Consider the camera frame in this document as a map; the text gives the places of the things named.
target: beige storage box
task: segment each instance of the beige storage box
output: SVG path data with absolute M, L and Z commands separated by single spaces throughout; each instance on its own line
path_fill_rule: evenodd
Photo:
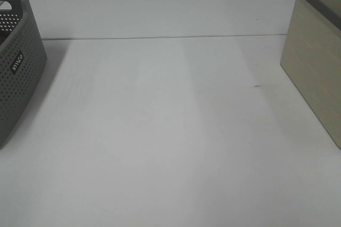
M 281 65 L 341 148 L 341 0 L 296 0 Z

